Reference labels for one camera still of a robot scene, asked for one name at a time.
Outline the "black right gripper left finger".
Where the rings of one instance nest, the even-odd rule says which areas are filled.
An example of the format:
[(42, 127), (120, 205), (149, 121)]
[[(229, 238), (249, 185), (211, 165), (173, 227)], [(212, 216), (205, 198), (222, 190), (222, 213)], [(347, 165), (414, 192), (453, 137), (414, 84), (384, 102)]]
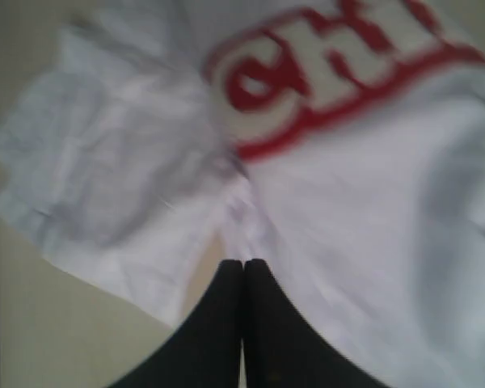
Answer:
[(223, 260), (204, 295), (175, 333), (113, 387), (237, 387), (243, 265)]

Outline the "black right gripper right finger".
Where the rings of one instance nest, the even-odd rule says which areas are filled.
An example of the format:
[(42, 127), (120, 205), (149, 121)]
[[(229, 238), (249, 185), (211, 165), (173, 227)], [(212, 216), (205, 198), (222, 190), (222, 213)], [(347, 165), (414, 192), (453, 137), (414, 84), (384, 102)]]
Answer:
[(311, 327), (261, 259), (244, 264), (242, 348), (248, 387), (384, 386)]

